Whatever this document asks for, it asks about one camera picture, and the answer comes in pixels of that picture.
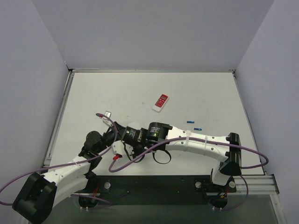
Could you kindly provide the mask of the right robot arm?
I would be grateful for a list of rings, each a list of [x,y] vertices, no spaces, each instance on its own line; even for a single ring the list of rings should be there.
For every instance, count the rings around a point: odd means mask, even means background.
[[[208,136],[182,130],[165,123],[152,122],[147,129],[130,126],[120,131],[121,151],[134,158],[147,149],[154,154],[157,150],[184,151],[207,156],[218,161],[211,171],[213,185],[224,187],[226,191],[235,188],[235,176],[242,174],[240,137],[236,133],[228,136]]]

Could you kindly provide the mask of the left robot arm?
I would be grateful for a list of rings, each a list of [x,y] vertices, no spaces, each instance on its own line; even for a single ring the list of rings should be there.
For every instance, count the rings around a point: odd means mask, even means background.
[[[13,202],[12,208],[33,224],[40,224],[50,215],[53,207],[71,194],[94,190],[96,181],[90,177],[106,149],[115,139],[120,140],[125,127],[115,123],[107,132],[87,134],[81,152],[66,166],[50,172],[31,174]]]

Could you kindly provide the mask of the grey white remote control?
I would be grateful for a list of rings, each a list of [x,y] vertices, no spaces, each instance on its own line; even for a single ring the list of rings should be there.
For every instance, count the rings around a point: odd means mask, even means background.
[[[141,128],[140,124],[137,121],[129,123],[128,126],[137,130]]]

